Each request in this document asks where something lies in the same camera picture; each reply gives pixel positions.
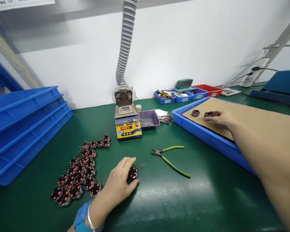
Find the hand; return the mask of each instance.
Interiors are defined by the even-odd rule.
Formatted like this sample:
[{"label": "hand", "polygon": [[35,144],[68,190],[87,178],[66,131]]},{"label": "hand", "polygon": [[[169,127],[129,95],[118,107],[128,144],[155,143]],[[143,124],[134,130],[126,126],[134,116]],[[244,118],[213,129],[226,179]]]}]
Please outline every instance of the hand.
[{"label": "hand", "polygon": [[135,157],[123,158],[111,171],[104,188],[98,194],[108,199],[107,205],[111,210],[130,196],[139,182],[135,179],[129,185],[127,184],[129,170],[135,161]]},{"label": "hand", "polygon": [[107,215],[121,202],[123,202],[136,188],[139,180],[135,179],[127,184],[128,172],[136,158],[123,158],[111,171],[104,188],[98,193],[89,206],[90,220],[98,229],[105,221]]},{"label": "hand", "polygon": [[230,125],[236,124],[237,121],[233,118],[232,114],[229,111],[212,111],[213,117],[205,117],[205,121],[213,121],[220,126],[226,127],[229,129]]}]

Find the white label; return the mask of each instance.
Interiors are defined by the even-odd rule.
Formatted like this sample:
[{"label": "white label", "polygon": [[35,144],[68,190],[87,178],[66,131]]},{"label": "white label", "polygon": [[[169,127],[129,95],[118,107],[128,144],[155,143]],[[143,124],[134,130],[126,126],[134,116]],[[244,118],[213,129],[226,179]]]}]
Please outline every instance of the white label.
[{"label": "white label", "polygon": [[55,0],[0,0],[0,11],[54,3]]}]

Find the dark blue container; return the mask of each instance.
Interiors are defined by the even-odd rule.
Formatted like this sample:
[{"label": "dark blue container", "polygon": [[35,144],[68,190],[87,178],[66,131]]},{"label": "dark blue container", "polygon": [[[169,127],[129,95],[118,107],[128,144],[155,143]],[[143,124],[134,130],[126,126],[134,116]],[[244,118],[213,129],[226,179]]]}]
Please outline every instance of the dark blue container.
[{"label": "dark blue container", "polygon": [[5,186],[73,114],[57,86],[0,96],[0,106],[0,186]]}]

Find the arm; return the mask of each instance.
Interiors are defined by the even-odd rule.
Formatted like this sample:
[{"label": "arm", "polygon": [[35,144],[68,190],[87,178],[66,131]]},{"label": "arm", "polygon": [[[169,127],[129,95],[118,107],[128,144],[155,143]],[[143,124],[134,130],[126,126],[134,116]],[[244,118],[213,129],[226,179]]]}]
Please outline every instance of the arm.
[{"label": "arm", "polygon": [[121,202],[123,202],[136,188],[139,180],[135,179],[129,185],[126,180],[128,172],[136,158],[123,158],[111,171],[104,188],[89,205],[89,215],[92,225],[98,229],[102,226],[108,214]]},{"label": "arm", "polygon": [[290,230],[290,153],[285,153],[279,144],[238,124],[231,113],[215,111],[215,117],[207,117],[232,134],[241,153],[261,180],[266,194],[282,222]]}]

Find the green-handled pliers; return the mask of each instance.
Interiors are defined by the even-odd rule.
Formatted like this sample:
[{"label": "green-handled pliers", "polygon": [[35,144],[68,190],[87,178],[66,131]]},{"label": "green-handled pliers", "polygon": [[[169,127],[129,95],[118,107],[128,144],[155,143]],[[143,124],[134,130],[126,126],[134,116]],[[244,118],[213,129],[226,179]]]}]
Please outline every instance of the green-handled pliers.
[{"label": "green-handled pliers", "polygon": [[161,152],[165,152],[165,151],[168,151],[168,150],[171,150],[171,149],[174,149],[174,148],[185,148],[184,146],[173,146],[173,147],[169,147],[169,148],[166,148],[166,149],[163,149],[163,150],[157,150],[157,149],[154,149],[152,148],[152,150],[155,152],[155,153],[152,153],[153,155],[158,155],[160,156],[164,161],[166,161],[166,163],[168,165],[170,165],[175,171],[177,171],[178,173],[182,174],[183,176],[187,177],[187,178],[191,178],[190,175],[188,175],[187,173],[184,173],[183,171],[179,170],[178,168],[176,168],[170,161],[168,161],[162,154]]}]

